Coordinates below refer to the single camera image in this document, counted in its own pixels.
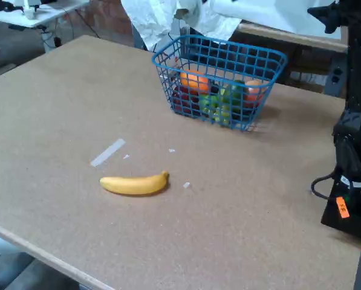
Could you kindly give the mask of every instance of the red fruit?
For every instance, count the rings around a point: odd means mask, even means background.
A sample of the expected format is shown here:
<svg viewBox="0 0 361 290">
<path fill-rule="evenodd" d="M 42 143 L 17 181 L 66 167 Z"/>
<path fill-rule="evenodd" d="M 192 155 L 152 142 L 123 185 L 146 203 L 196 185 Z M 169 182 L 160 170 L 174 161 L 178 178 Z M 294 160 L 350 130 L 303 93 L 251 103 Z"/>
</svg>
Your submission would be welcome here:
<svg viewBox="0 0 361 290">
<path fill-rule="evenodd" d="M 199 95 L 198 91 L 196 91 L 194 89 L 190 89 L 187 86 L 180 86 L 180 91 L 185 93 L 185 94 Z"/>
<path fill-rule="evenodd" d="M 189 97 L 188 95 L 182 94 L 182 95 L 181 95 L 181 99 L 182 99 L 182 100 L 189 101 L 189 100 L 190 100 L 190 97 Z"/>
<path fill-rule="evenodd" d="M 190 108 L 190 107 L 191 107 L 189 101 L 184 101 L 184 100 L 182 100 L 182 101 L 181 101 L 181 105 L 184 106 L 184 107 L 187 107 L 187 108 Z"/>
<path fill-rule="evenodd" d="M 181 105 L 181 100 L 179 98 L 173 98 L 174 104 Z"/>
<path fill-rule="evenodd" d="M 182 113 L 181 106 L 174 106 L 175 113 Z"/>
<path fill-rule="evenodd" d="M 260 80 L 249 80 L 248 82 L 246 82 L 246 85 L 248 86 L 261 86 L 262 82 Z M 244 102 L 244 107 L 248 107 L 248 108 L 252 108 L 252 107 L 258 107 L 264 98 L 264 93 L 267 90 L 266 88 L 254 88 L 254 87 L 249 87 L 248 89 L 248 94 L 244 97 L 246 97 Z"/>
</svg>

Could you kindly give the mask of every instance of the table edge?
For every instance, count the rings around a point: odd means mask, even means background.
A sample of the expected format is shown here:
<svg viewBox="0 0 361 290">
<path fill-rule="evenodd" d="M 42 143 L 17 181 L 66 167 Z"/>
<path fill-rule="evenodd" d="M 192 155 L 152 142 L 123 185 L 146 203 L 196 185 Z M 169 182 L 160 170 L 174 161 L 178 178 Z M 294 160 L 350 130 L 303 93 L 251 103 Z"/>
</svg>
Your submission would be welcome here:
<svg viewBox="0 0 361 290">
<path fill-rule="evenodd" d="M 347 44 L 338 42 L 336 40 L 332 40 L 332 39 L 327 40 L 321 37 L 311 37 L 302 34 L 294 34 L 291 32 L 277 30 L 274 28 L 265 27 L 254 23 L 240 23 L 236 28 L 236 30 L 242 33 L 249 33 L 249 34 L 269 37 L 296 44 L 322 48 L 325 50 L 333 50 L 340 53 L 344 53 L 348 48 Z"/>
<path fill-rule="evenodd" d="M 45 250 L 33 245 L 30 242 L 20 238 L 14 233 L 0 227 L 0 238 L 12 243 L 13 245 L 24 250 L 34 258 L 44 262 L 44 264 L 58 270 L 62 274 L 74 279 L 75 281 L 83 284 L 84 286 L 90 287 L 91 289 L 101 290 L 114 290 L 114 288 L 104 284 L 103 282 L 91 277 L 90 275 L 82 272 L 81 270 L 71 266 L 70 264 L 58 259 L 54 255 L 46 252 Z"/>
</svg>

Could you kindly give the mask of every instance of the white machine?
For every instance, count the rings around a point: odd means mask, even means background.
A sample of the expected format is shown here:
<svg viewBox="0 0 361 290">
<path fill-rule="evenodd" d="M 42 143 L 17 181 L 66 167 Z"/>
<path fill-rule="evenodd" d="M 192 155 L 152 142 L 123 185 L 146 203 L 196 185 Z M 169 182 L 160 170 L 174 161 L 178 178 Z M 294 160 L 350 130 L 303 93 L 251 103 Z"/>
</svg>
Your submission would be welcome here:
<svg viewBox="0 0 361 290">
<path fill-rule="evenodd" d="M 27 19 L 34 19 L 34 5 L 41 5 L 41 0 L 11 0 L 9 2 L 11 2 L 14 6 L 23 7 L 24 15 Z"/>
</svg>

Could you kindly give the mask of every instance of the blue wire basket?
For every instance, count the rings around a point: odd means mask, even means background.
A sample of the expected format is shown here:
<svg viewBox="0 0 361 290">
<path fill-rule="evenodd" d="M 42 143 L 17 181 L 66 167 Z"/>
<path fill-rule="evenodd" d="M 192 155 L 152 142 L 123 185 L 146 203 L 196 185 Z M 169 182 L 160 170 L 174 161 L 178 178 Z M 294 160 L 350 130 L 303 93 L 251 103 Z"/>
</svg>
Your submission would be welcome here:
<svg viewBox="0 0 361 290">
<path fill-rule="evenodd" d="M 262 110 L 287 56 L 185 35 L 155 53 L 152 62 L 175 113 L 245 131 Z"/>
</svg>

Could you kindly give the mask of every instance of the yellow banana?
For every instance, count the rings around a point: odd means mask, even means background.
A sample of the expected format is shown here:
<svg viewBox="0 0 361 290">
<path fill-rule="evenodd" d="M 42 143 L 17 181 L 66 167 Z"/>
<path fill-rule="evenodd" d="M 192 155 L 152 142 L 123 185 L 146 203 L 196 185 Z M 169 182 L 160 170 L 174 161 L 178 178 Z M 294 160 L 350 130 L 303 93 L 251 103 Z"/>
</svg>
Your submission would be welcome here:
<svg viewBox="0 0 361 290">
<path fill-rule="evenodd" d="M 168 181 L 168 172 L 149 177 L 103 177 L 101 186 L 113 193 L 121 195 L 150 195 L 165 188 Z"/>
</svg>

